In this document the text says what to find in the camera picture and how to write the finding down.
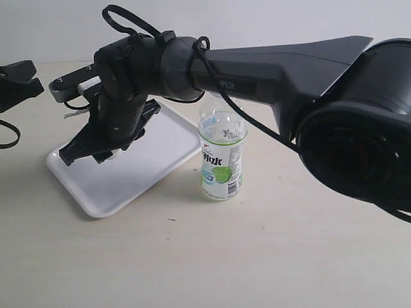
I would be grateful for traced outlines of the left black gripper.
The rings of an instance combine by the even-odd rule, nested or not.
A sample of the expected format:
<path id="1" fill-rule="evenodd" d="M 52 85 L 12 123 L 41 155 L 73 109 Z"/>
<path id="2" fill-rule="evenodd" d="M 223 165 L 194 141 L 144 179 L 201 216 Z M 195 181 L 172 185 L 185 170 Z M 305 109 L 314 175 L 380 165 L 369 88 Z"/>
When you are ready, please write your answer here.
<path id="1" fill-rule="evenodd" d="M 1 66 L 0 113 L 4 113 L 26 99 L 35 98 L 44 92 L 31 60 Z"/>

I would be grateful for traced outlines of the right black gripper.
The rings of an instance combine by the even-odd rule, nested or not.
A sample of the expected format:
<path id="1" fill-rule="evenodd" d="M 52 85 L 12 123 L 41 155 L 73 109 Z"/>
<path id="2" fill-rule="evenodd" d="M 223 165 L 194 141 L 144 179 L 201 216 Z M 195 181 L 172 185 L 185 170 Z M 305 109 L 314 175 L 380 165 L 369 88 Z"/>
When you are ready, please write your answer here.
<path id="1" fill-rule="evenodd" d="M 59 156 L 66 166 L 88 156 L 98 164 L 114 158 L 144 136 L 144 127 L 160 109 L 160 104 L 146 94 L 114 97 L 101 89 L 89 122 L 59 150 Z"/>

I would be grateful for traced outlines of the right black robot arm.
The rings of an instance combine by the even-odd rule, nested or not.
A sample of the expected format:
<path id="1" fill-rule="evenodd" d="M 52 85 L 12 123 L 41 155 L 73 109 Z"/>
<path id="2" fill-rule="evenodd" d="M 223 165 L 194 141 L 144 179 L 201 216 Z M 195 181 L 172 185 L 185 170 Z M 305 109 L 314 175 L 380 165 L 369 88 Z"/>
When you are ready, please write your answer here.
<path id="1" fill-rule="evenodd" d="M 211 49 L 207 37 L 138 33 L 53 80 L 59 103 L 86 95 L 89 120 L 60 150 L 98 162 L 144 135 L 153 97 L 194 103 L 206 92 L 268 105 L 307 170 L 333 191 L 410 221 L 410 40 L 348 36 L 282 46 Z"/>

